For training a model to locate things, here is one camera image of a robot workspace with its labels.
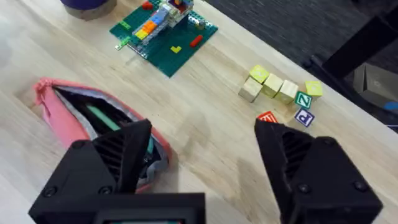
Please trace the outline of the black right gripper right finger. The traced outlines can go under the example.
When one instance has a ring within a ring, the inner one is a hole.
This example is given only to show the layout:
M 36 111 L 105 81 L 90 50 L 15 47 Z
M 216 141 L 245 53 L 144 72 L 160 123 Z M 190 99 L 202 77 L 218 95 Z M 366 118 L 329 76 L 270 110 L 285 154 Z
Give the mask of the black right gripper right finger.
M 383 204 L 336 139 L 256 120 L 281 223 L 372 223 Z

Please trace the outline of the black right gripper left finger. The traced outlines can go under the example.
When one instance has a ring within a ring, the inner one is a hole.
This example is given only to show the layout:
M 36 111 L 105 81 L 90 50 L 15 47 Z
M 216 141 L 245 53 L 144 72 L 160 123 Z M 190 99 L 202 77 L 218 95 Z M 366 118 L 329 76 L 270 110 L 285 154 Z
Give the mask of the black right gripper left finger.
M 32 218 L 115 217 L 139 209 L 134 193 L 152 125 L 144 119 L 94 140 L 75 141 L 29 210 Z

